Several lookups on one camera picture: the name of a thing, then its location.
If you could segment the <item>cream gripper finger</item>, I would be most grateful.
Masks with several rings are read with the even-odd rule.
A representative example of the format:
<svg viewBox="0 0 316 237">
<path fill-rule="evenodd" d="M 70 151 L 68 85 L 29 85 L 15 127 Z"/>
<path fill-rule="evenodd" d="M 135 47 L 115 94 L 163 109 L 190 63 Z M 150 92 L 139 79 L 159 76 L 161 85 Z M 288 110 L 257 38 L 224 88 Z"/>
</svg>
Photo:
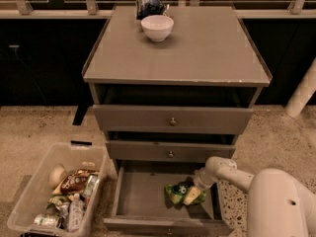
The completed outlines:
<svg viewBox="0 0 316 237">
<path fill-rule="evenodd" d="M 200 193 L 201 193 L 201 190 L 198 187 L 196 186 L 190 187 L 184 198 L 184 205 L 190 205 L 196 198 L 198 198 Z"/>
</svg>

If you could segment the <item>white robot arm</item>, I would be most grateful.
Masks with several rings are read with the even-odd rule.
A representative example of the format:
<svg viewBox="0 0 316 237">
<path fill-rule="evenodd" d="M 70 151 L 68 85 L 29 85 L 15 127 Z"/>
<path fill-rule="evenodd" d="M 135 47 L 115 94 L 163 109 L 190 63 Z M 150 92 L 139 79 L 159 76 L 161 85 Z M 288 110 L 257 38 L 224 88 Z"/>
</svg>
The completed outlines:
<svg viewBox="0 0 316 237">
<path fill-rule="evenodd" d="M 247 237 L 310 237 L 316 234 L 316 195 L 283 170 L 268 168 L 253 175 L 234 160 L 210 157 L 195 171 L 184 198 L 191 204 L 201 192 L 225 180 L 248 195 Z"/>
</svg>

